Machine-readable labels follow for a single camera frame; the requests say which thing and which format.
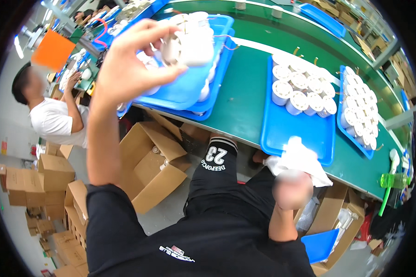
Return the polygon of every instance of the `green plastic bottle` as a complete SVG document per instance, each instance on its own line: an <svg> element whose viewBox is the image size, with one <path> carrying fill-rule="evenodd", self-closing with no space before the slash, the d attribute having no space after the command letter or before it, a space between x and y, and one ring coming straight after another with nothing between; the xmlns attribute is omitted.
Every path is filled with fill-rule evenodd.
<svg viewBox="0 0 416 277"><path fill-rule="evenodd" d="M411 177L407 177L407 173L396 173L396 174L382 174L381 176L381 187L393 187L398 189L404 189L410 185Z"/></svg>

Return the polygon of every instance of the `red cable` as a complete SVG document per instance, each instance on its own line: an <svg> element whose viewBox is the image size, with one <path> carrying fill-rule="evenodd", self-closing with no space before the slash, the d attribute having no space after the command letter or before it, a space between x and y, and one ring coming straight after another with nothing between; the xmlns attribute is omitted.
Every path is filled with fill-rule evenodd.
<svg viewBox="0 0 416 277"><path fill-rule="evenodd" d="M98 40L99 38L101 38L106 33L106 31L108 30L108 25L106 24L106 21L101 19L101 18L97 18L97 19L94 19L94 20L102 22L103 26L105 26L105 30L103 31L103 33L100 36L96 37L94 41L97 42L98 44L103 45L105 48L108 48L108 45L106 43L104 43L103 41Z"/></svg>

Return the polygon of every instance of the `blurred hand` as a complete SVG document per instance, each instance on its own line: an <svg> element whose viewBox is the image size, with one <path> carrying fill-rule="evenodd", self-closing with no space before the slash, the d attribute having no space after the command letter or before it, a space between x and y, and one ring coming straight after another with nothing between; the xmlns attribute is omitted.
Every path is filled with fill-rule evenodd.
<svg viewBox="0 0 416 277"><path fill-rule="evenodd" d="M303 208L313 196L311 176L296 169L283 171L276 177L273 197L283 210Z"/></svg>
<svg viewBox="0 0 416 277"><path fill-rule="evenodd" d="M116 106L140 96L143 92L174 81L186 66L170 66L148 70L137 58L138 50L153 56L150 43L161 47L161 38L179 30L176 25L160 24L143 19L117 37L111 44L98 79L96 96L103 103Z"/></svg>
<svg viewBox="0 0 416 277"><path fill-rule="evenodd" d="M65 86L65 90L72 91L75 84L77 84L80 76L82 75L81 72L72 73L71 76L68 78L67 85Z"/></svg>

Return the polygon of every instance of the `black shorts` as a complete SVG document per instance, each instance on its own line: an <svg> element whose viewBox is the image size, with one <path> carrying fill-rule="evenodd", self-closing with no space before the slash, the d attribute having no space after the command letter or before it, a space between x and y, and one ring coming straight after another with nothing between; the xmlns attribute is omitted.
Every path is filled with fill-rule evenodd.
<svg viewBox="0 0 416 277"><path fill-rule="evenodd" d="M275 205L272 195L275 177L264 167L245 185L238 184L236 159L237 146L232 140L220 136L212 137L191 180L187 208L192 203L207 198L211 201L203 201L205 206L213 205L216 198L233 197L239 203L244 203L244 206L258 210L265 221L269 221ZM224 212L228 213L228 208L230 206L225 205Z"/></svg>

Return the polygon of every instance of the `dark hair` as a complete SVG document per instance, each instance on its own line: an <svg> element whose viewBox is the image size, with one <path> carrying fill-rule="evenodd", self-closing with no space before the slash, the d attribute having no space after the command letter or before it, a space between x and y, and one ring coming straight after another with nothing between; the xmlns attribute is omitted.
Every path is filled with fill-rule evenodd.
<svg viewBox="0 0 416 277"><path fill-rule="evenodd" d="M28 72L27 70L31 66L31 62L27 62L25 65L23 65L22 68L17 72L17 74L14 77L14 80L12 81L12 87L11 91L14 95L14 98L17 100L17 102L22 103L24 105L28 104L28 100L23 95L23 88L28 84Z"/></svg>

